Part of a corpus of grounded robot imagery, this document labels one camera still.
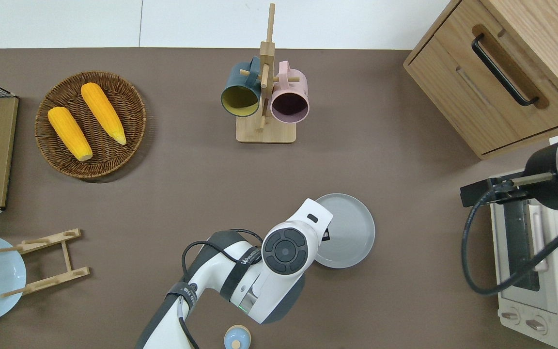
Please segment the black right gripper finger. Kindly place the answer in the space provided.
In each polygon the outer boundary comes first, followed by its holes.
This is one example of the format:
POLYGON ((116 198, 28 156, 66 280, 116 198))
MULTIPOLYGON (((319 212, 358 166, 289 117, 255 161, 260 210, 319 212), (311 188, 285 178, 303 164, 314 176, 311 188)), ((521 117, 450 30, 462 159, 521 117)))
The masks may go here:
POLYGON ((509 202, 523 201, 526 199, 527 193, 525 191, 507 191, 495 193, 496 204, 505 204, 509 202))
POLYGON ((463 207, 474 206, 492 187, 489 179, 483 179, 470 185, 460 187, 460 199, 463 207))

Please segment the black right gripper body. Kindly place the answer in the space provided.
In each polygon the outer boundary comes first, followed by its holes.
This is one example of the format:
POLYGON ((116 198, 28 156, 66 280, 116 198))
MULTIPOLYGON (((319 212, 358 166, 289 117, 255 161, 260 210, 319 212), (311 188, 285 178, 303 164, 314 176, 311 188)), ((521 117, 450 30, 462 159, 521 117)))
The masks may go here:
POLYGON ((528 199, 552 210, 558 210, 558 168, 556 155, 558 145, 550 145, 529 157, 522 172, 493 177, 490 182, 494 193, 490 202, 495 203, 496 192, 525 191, 528 199))

